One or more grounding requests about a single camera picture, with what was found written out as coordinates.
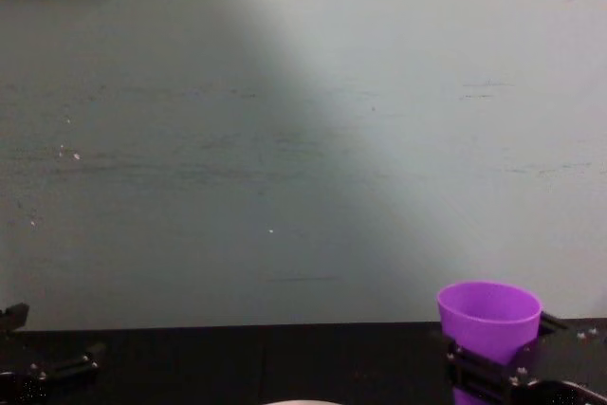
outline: purple cup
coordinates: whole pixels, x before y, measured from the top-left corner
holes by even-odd
[[[542,302],[517,286],[464,282],[441,289],[436,297],[443,333],[473,353],[508,364],[538,337]],[[454,388],[455,405],[485,405]]]

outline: black tabletop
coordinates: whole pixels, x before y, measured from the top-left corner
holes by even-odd
[[[434,322],[21,333],[51,358],[109,347],[97,382],[50,404],[451,403]]]

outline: black mechanical part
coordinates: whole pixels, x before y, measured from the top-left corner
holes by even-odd
[[[506,366],[443,337],[447,378],[491,405],[607,405],[605,335],[542,313],[539,337]]]
[[[105,355],[105,345],[97,343],[72,359],[44,359],[11,334],[25,325],[28,310],[26,304],[18,304],[0,311],[0,404],[45,403],[49,396],[87,386]]]

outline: wall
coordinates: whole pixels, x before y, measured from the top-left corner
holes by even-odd
[[[0,0],[29,327],[605,316],[607,0]]]

